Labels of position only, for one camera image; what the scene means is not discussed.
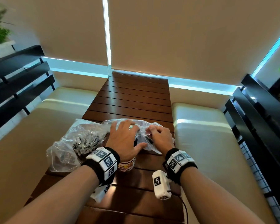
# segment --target black cable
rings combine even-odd
[[[186,206],[186,204],[184,203],[184,201],[182,200],[182,197],[181,196],[179,196],[178,197],[181,201],[182,201],[182,203],[184,204],[184,208],[186,209],[186,214],[187,214],[187,224],[189,224],[189,218],[188,218],[188,210],[187,210],[187,206]]]

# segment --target wooden table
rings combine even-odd
[[[158,122],[173,133],[168,80],[113,73],[97,94],[83,119],[101,122],[108,119],[141,119]],[[164,170],[164,158],[141,151],[134,169],[116,177],[100,203],[89,199],[77,223],[162,223],[184,221],[180,187],[171,183],[174,195],[158,200],[153,192],[152,173]],[[67,173],[47,171],[31,195],[31,200],[62,179]]]

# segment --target clear plastic bag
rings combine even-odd
[[[102,122],[103,125],[107,126],[107,130],[108,132],[110,132],[110,127],[111,124],[116,121],[116,129],[118,128],[120,122],[127,120],[125,118],[122,119],[111,119],[111,120],[105,120]],[[162,126],[161,124],[158,124],[157,122],[153,122],[153,123],[149,123],[147,121],[144,120],[138,120],[138,119],[131,119],[133,122],[135,122],[135,124],[140,128],[140,130],[137,132],[135,139],[137,139],[137,144],[141,143],[141,142],[145,142],[147,143],[147,147],[145,148],[145,150],[153,150],[158,154],[161,154],[157,148],[153,145],[153,141],[152,139],[149,138],[149,133],[146,132],[146,129],[150,126],[150,125],[155,125],[155,126]]]
[[[72,172],[93,150],[102,146],[108,127],[76,119],[67,133],[47,149],[46,157],[52,172]]]

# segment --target bench seat cushion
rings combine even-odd
[[[185,150],[202,173],[265,223],[276,223],[224,114],[218,109],[184,103],[174,103],[172,110],[176,147]],[[189,223],[198,223],[190,207],[188,212]]]
[[[96,94],[57,88],[0,140],[0,223],[24,206],[49,167],[46,150],[83,116]]]

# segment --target hand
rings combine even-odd
[[[134,141],[138,126],[133,126],[130,129],[130,125],[135,125],[131,120],[122,121],[118,129],[116,130],[117,122],[113,122],[110,129],[110,137],[107,141],[106,147],[110,147],[115,150],[120,156],[121,162],[127,162],[133,159],[137,154],[147,146],[147,143],[139,143],[134,147]]]
[[[146,131],[150,131],[152,133],[153,143],[164,157],[170,149],[174,148],[172,134],[168,128],[150,125]]]

